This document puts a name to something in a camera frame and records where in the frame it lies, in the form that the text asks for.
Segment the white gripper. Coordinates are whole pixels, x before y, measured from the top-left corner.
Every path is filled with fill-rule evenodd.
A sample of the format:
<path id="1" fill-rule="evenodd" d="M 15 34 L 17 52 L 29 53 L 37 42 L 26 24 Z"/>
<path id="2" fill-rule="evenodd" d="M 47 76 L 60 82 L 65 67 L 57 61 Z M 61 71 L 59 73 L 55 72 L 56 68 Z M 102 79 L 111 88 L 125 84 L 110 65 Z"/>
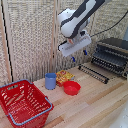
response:
<path id="1" fill-rule="evenodd" d="M 58 46 L 58 50 L 62 52 L 64 57 L 71 55 L 72 53 L 82 49 L 83 47 L 91 43 L 91 38 L 88 34 L 81 34 L 73 39 L 73 43 L 66 40 Z M 88 55 L 87 51 L 83 50 L 84 55 Z M 76 62 L 75 57 L 71 56 L 73 62 Z"/>

